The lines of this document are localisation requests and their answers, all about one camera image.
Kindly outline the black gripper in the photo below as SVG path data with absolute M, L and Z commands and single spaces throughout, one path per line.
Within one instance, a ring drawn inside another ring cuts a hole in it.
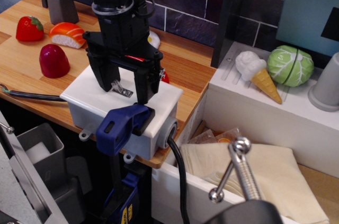
M 127 0 L 123 4 L 94 0 L 99 31 L 83 34 L 87 56 L 99 86 L 108 92 L 114 80 L 120 81 L 120 68 L 134 73 L 138 104 L 147 104 L 158 93 L 163 54 L 148 42 L 149 24 L 145 0 Z M 139 62 L 127 55 L 145 58 Z

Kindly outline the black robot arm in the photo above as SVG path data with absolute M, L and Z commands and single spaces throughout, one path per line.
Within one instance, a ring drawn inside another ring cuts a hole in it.
M 163 54 L 153 47 L 146 0 L 93 0 L 100 31 L 83 38 L 91 69 L 100 87 L 108 92 L 120 80 L 120 68 L 134 73 L 137 102 L 146 104 L 158 92 Z

